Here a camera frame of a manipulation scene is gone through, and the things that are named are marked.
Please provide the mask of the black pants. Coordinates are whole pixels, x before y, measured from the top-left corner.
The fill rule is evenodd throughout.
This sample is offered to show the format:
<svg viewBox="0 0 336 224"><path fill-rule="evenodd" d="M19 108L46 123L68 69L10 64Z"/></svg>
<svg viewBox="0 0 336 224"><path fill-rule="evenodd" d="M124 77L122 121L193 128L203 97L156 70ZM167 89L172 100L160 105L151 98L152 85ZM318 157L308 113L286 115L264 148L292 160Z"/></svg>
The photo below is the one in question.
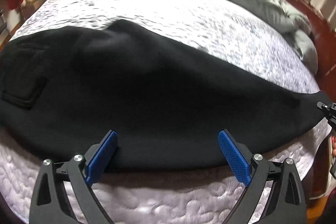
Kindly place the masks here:
<svg viewBox="0 0 336 224"><path fill-rule="evenodd" d="M41 31L1 51L1 125L54 161L114 130L108 172L226 165L223 129L252 152L272 151L323 119L318 102L331 99L284 89L126 20Z"/></svg>

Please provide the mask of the white quilted mattress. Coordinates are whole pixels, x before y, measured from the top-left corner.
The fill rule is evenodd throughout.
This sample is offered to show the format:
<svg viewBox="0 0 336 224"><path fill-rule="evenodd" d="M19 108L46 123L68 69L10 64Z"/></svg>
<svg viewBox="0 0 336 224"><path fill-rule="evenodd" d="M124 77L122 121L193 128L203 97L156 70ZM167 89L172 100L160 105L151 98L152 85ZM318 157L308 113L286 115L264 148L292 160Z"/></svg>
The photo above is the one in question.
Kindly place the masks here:
<svg viewBox="0 0 336 224"><path fill-rule="evenodd" d="M126 19L303 93L319 91L284 38L227 0L47 0L14 34ZM112 174L93 187L117 223L221 223L243 192L228 167L178 173Z"/></svg>

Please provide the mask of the red-brown wooden bed frame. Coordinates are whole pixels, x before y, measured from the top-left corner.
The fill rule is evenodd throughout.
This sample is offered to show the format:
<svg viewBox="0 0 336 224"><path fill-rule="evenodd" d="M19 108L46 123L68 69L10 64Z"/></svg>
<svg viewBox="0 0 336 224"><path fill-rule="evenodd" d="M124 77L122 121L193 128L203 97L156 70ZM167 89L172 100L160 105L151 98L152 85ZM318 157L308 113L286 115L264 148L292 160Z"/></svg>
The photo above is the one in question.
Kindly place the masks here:
<svg viewBox="0 0 336 224"><path fill-rule="evenodd" d="M309 19L311 35L318 55L318 72L315 79L318 86L335 101L335 32L329 23L306 0L286 0ZM312 183L311 199L318 199L327 192L329 171L329 137L319 145L314 158L312 171L309 172Z"/></svg>

